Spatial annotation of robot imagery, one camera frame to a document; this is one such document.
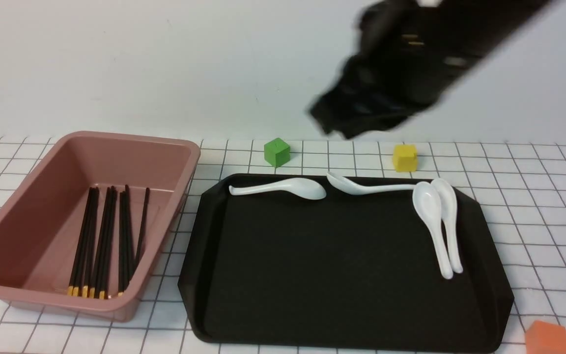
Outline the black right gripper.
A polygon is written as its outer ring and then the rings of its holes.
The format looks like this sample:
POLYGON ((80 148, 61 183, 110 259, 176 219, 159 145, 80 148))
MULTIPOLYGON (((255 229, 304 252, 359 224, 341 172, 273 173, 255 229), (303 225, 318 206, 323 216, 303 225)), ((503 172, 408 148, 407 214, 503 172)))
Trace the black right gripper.
POLYGON ((417 0, 380 0, 359 18, 359 47, 334 85, 313 101, 309 115, 328 135, 352 139, 388 131, 433 107, 460 78, 450 31, 458 0, 422 6, 417 0))

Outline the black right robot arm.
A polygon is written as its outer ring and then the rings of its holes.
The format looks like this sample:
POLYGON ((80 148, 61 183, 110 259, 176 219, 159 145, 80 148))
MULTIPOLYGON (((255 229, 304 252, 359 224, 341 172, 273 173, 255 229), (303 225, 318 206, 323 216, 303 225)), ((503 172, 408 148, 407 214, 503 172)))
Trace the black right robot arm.
POLYGON ((388 131, 444 92, 548 6, 547 0, 380 0, 359 20, 359 49, 309 109, 328 135, 388 131))

